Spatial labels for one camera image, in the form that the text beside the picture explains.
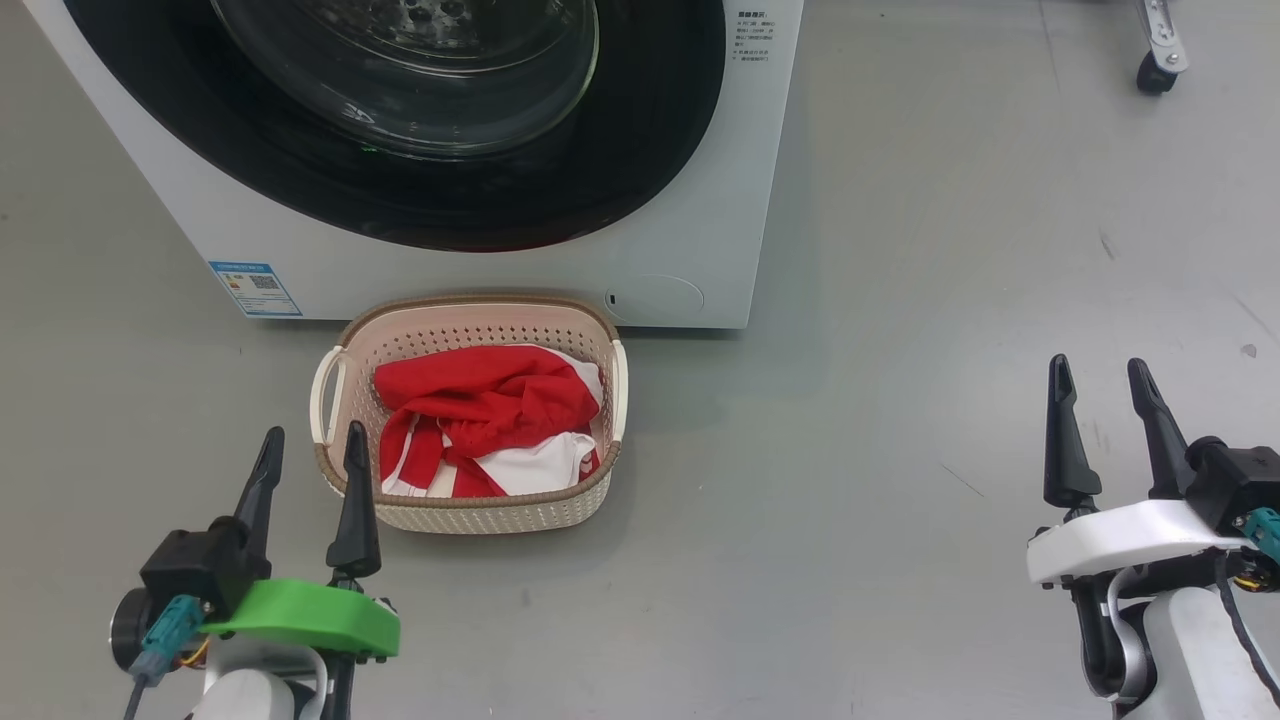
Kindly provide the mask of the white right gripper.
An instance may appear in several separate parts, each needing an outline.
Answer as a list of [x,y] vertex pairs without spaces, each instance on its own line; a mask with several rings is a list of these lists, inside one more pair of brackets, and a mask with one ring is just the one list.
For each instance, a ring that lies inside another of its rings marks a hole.
[[[1152,487],[1149,498],[1184,498],[1193,470],[1188,443],[1140,357],[1128,361],[1132,404],[1142,420]],[[1050,360],[1044,424],[1044,502],[1057,509],[1094,509],[1100,475],[1088,464],[1074,411],[1076,387],[1068,356]],[[1146,500],[1064,521],[1028,541],[1027,573],[1036,584],[1062,577],[1093,577],[1207,550],[1248,550],[1251,541],[1222,536],[1184,500]]]

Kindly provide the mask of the cream perforated laundry basket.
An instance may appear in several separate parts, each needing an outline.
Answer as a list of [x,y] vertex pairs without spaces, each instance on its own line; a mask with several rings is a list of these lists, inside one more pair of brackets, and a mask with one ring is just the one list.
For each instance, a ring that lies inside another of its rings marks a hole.
[[628,356],[611,319],[572,299],[457,295],[406,299],[352,320],[320,361],[310,391],[315,457],[332,489],[343,495],[348,424],[378,436],[389,411],[376,397],[374,372],[384,363],[483,345],[541,345],[595,363],[603,409],[591,423],[600,466],[575,487],[515,498],[426,498],[374,495],[378,519],[401,530],[443,536],[508,536],[586,521],[604,502],[622,450],[628,415]]

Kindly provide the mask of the red garment with white trim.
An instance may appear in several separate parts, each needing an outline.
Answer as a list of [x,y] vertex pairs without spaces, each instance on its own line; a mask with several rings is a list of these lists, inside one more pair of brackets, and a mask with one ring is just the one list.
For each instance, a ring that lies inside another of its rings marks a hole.
[[392,469],[412,445],[420,457],[440,460],[442,439],[467,457],[530,448],[589,427],[604,389],[596,365],[536,345],[456,348],[380,365],[374,389],[389,418],[378,452]]

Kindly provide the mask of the black caster wheel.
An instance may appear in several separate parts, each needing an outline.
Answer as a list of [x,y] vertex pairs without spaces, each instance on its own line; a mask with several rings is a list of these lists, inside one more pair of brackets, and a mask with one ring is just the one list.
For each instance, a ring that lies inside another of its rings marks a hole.
[[1169,92],[1188,67],[1187,53],[1178,32],[1169,0],[1134,0],[1149,51],[1135,76],[1137,88],[1148,96]]

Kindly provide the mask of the blue energy label sticker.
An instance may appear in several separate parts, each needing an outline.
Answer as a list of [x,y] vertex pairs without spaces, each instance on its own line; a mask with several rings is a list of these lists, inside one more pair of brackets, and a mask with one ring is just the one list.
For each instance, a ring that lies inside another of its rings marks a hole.
[[210,269],[250,318],[303,318],[278,274],[265,263],[209,261]]

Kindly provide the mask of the black glass washing machine door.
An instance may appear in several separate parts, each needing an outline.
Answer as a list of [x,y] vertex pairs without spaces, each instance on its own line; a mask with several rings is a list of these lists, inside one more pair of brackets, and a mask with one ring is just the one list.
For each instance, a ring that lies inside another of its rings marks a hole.
[[685,167],[722,0],[63,0],[115,79],[242,184],[452,252],[598,231]]

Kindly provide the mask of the white washing machine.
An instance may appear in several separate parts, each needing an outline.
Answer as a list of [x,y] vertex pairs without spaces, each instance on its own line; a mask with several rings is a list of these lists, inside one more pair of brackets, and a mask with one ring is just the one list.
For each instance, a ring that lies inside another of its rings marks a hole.
[[724,73],[701,142],[652,200],[536,249],[452,252],[390,243],[280,205],[154,119],[99,60],[63,0],[26,9],[201,258],[265,263],[307,320],[351,320],[434,293],[531,292],[623,325],[748,324],[804,0],[722,0]]

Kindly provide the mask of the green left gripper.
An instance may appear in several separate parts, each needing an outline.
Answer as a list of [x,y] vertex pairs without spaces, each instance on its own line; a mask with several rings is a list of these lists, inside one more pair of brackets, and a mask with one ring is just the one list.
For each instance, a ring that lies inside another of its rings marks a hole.
[[[282,479],[284,456],[285,432],[273,427],[264,437],[236,507],[251,556],[266,555],[273,496]],[[364,579],[381,570],[381,546],[369,433],[361,421],[348,425],[343,464],[347,491],[335,538],[326,550],[326,565],[333,579]],[[351,588],[292,578],[253,583],[229,618],[210,619],[200,630],[367,659],[393,659],[401,653],[401,618],[390,605]]]

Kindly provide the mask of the red white sports jersey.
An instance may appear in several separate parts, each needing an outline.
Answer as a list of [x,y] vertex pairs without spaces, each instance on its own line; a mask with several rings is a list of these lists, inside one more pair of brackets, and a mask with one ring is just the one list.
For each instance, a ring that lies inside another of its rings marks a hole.
[[389,470],[380,462],[384,493],[413,498],[499,498],[558,492],[576,486],[599,465],[591,424],[554,436],[530,448],[508,448],[467,457],[448,437],[442,459],[420,457],[424,434],[412,425],[412,445]]

